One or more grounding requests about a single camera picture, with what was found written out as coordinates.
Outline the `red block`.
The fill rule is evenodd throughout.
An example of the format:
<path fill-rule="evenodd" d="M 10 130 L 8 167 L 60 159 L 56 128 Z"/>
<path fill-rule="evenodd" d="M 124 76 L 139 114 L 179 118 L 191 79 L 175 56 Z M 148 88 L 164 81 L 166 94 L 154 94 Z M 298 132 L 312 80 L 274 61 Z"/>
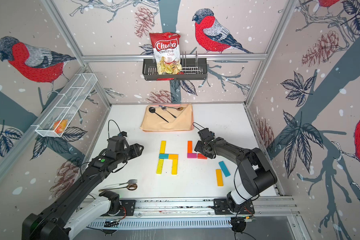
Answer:
<path fill-rule="evenodd" d="M 205 156 L 202 155 L 202 154 L 197 154 L 197 158 L 198 158 L 198 159 L 203 159 L 203 160 L 206 160 L 206 159 L 207 159 L 207 157 L 205 157 Z"/>

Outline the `magenta block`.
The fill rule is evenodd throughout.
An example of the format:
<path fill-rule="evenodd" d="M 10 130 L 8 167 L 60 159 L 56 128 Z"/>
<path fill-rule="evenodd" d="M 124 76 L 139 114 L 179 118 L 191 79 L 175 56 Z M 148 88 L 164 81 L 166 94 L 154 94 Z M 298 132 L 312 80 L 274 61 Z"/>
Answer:
<path fill-rule="evenodd" d="M 188 158 L 188 159 L 197 159 L 197 158 L 198 158 L 198 154 L 197 154 L 197 153 L 188 153 L 188 154 L 187 154 L 187 158 Z"/>

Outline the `teal long block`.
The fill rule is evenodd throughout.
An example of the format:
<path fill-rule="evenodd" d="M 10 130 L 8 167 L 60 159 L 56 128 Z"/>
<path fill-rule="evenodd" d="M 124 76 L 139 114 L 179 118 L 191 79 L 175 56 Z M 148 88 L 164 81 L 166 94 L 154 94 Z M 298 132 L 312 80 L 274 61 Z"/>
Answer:
<path fill-rule="evenodd" d="M 220 162 L 219 162 L 219 166 L 220 166 L 220 168 L 221 168 L 221 170 L 222 170 L 222 172 L 223 172 L 223 174 L 224 174 L 224 176 L 225 176 L 226 178 L 231 175 L 231 173 L 229 172 L 229 170 L 228 170 L 228 168 L 227 168 L 227 166 L 226 166 L 226 164 L 225 164 L 224 161 L 220 161 Z"/>

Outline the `orange long block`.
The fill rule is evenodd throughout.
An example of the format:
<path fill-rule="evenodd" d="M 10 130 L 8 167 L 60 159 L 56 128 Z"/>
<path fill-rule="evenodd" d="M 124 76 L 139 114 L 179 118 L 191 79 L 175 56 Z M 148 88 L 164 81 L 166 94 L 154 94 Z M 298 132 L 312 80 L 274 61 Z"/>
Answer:
<path fill-rule="evenodd" d="M 216 169 L 216 178 L 217 178 L 217 186 L 223 187 L 224 182 L 223 182 L 223 173 L 221 169 Z"/>

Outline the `yellow long block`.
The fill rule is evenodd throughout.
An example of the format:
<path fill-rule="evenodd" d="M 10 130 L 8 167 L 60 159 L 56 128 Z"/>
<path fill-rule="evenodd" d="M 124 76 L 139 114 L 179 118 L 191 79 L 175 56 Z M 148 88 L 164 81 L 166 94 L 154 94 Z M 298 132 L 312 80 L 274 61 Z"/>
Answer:
<path fill-rule="evenodd" d="M 178 159 L 172 160 L 172 175 L 178 174 Z"/>

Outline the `small orange yellow block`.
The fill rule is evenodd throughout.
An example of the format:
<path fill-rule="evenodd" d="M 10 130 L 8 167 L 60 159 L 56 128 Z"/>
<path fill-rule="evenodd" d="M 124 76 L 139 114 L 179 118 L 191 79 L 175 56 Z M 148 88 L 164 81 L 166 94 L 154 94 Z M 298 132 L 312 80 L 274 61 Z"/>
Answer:
<path fill-rule="evenodd" d="M 169 160 L 175 160 L 175 159 L 179 159 L 179 155 L 177 155 L 177 154 L 169 154 L 169 156 L 168 156 L 168 159 Z"/>

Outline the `teal short block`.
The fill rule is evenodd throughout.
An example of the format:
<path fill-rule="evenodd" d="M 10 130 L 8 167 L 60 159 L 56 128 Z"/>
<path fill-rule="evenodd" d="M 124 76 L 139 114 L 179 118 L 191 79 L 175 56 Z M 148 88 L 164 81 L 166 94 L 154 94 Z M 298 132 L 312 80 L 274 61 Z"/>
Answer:
<path fill-rule="evenodd" d="M 159 154 L 159 159 L 168 159 L 169 154 Z"/>

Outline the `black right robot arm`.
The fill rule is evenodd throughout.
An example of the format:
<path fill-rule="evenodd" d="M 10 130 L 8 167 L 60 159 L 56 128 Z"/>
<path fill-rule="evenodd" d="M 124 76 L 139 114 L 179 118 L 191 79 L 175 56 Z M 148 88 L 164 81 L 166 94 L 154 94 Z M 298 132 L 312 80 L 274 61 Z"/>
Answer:
<path fill-rule="evenodd" d="M 234 182 L 234 190 L 227 194 L 227 204 L 232 212 L 237 212 L 239 206 L 249 202 L 253 197 L 277 183 L 276 173 L 259 148 L 245 149 L 216 137 L 208 128 L 198 131 L 200 140 L 195 151 L 209 159 L 217 156 L 235 163 L 235 174 L 240 177 L 240 184 Z"/>

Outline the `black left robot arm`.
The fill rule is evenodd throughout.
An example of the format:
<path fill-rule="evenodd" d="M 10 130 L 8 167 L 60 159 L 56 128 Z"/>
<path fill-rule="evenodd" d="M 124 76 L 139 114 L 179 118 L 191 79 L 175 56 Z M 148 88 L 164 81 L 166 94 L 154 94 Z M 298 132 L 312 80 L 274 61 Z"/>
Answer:
<path fill-rule="evenodd" d="M 93 158 L 78 180 L 40 214 L 30 214 L 22 224 L 23 240 L 71 240 L 97 217 L 119 212 L 119 194 L 106 190 L 91 206 L 79 205 L 119 164 L 142 155 L 144 146 L 129 145 L 123 134 L 108 139 L 108 146 Z"/>

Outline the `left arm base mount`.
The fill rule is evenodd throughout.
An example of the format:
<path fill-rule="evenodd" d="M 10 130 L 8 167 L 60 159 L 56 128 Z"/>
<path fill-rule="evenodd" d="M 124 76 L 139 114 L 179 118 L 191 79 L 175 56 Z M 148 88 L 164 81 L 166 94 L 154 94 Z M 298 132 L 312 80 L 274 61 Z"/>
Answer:
<path fill-rule="evenodd" d="M 109 203 L 109 208 L 101 217 L 128 217 L 133 216 L 136 208 L 136 200 L 121 199 L 119 193 L 113 191 L 103 191 L 99 197 L 105 197 L 106 203 Z"/>

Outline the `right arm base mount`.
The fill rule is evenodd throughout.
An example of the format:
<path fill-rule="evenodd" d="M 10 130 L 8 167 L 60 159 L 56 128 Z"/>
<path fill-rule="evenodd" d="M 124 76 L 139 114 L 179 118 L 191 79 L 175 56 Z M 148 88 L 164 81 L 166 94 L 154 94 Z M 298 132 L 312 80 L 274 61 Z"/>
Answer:
<path fill-rule="evenodd" d="M 227 198 L 219 198 L 213 200 L 211 209 L 216 215 L 253 215 L 255 213 L 253 202 L 246 201 L 240 205 L 228 200 Z"/>

